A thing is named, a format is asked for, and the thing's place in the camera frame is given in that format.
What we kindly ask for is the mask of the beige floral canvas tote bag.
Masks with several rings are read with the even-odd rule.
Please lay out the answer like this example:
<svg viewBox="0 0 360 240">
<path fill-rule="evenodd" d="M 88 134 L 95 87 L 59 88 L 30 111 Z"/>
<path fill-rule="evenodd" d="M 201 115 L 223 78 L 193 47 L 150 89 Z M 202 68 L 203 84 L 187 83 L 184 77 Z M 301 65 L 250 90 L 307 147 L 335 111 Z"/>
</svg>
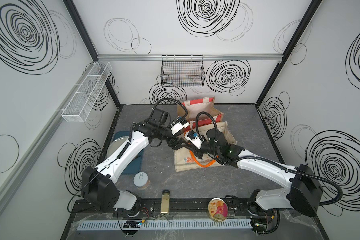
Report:
<svg viewBox="0 0 360 240">
<path fill-rule="evenodd" d="M 217 123 L 218 130 L 222 132 L 225 136 L 225 139 L 229 144 L 236 144 L 237 141 L 234 138 L 233 134 L 228 129 L 228 122 L 219 122 Z M 197 158 L 194 153 L 186 148 L 181 148 L 174 151 L 175 157 L 175 171 L 182 172 L 200 168 L 212 168 L 212 167 L 221 167 L 219 163 L 209 157 L 207 154 L 204 154 L 201 159 Z"/>
</svg>

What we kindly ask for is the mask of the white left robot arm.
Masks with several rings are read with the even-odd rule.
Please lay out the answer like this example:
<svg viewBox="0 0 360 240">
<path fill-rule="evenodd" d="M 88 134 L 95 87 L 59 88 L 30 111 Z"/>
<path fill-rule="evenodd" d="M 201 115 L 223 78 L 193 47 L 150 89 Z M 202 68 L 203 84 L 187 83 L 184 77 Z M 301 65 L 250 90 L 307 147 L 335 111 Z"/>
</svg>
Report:
<svg viewBox="0 0 360 240">
<path fill-rule="evenodd" d="M 113 154 L 96 167 L 87 167 L 83 171 L 82 197 L 104 213 L 124 209 L 129 215 L 137 215 L 141 207 L 140 197 L 130 191 L 118 190 L 116 183 L 130 162 L 154 139 L 166 141 L 174 150 L 183 147 L 177 133 L 189 126 L 186 116 L 165 126 L 167 116 L 167 112 L 153 108 L 147 119 L 133 123 L 128 138 Z"/>
</svg>

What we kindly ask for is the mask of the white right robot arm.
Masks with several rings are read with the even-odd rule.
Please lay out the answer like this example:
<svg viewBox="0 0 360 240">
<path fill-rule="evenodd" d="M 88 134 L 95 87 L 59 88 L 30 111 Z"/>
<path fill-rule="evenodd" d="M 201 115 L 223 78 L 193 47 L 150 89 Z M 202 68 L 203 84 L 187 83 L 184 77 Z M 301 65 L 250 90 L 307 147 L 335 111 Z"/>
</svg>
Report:
<svg viewBox="0 0 360 240">
<path fill-rule="evenodd" d="M 224 166 L 250 171 L 280 186 L 253 192 L 249 206 L 255 215 L 261 210 L 294 209 L 308 217 L 316 216 L 323 189 L 308 166 L 294 167 L 265 159 L 229 144 L 220 131 L 208 130 L 206 136 L 189 131 L 184 136 L 194 146 L 195 154 L 215 154 L 218 163 Z"/>
</svg>

